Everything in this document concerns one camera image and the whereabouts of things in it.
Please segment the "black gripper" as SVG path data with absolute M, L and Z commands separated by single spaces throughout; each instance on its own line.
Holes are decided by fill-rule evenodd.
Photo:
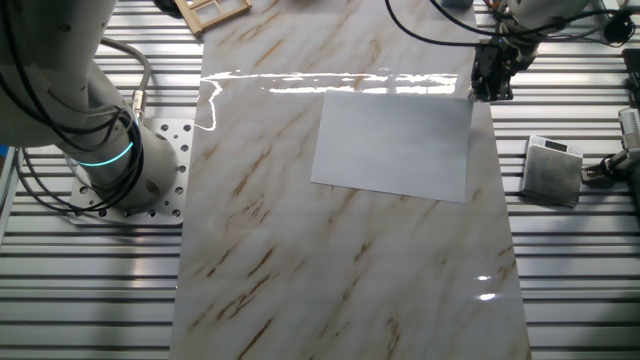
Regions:
M 521 70 L 518 60 L 519 51 L 506 42 L 485 44 L 475 52 L 473 65 L 473 81 L 471 82 L 470 98 L 474 101 L 510 101 L 513 91 L 510 80 L 500 81 L 492 94 L 489 80 L 510 78 Z

